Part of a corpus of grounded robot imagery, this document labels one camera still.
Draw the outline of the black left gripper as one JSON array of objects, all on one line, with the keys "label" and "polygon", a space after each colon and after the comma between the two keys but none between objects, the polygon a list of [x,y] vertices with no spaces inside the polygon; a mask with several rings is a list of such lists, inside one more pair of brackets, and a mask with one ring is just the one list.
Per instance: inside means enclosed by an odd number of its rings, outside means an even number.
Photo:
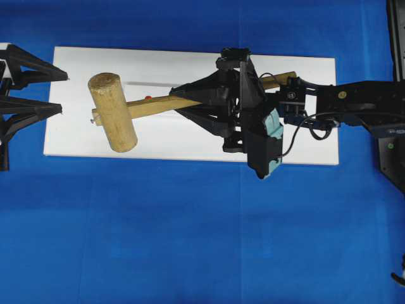
[{"label": "black left gripper", "polygon": [[10,97],[10,89],[66,80],[68,74],[58,67],[14,44],[1,43],[1,171],[9,170],[9,141],[19,130],[62,113],[60,104]]}]

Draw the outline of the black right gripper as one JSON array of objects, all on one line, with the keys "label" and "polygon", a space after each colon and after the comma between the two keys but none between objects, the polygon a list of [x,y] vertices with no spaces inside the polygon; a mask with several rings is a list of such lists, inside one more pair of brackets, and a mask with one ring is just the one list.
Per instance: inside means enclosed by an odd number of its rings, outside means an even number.
[{"label": "black right gripper", "polygon": [[181,116],[191,120],[214,136],[225,138],[227,153],[246,153],[248,132],[255,122],[255,111],[264,101],[265,93],[248,48],[226,47],[216,61],[217,71],[205,78],[173,88],[169,95],[208,106],[179,109]]}]

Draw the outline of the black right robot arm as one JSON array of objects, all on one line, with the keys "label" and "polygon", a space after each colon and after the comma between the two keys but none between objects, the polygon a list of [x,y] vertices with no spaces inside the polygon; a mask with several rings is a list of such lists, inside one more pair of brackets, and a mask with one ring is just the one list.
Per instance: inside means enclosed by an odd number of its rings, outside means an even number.
[{"label": "black right robot arm", "polygon": [[283,157],[282,126],[329,136],[341,124],[363,126],[374,137],[398,136],[404,127],[404,83],[362,81],[312,84],[298,76],[258,75],[247,48],[225,48],[216,72],[173,88],[193,105],[181,114],[224,139],[223,150],[257,160]]}]

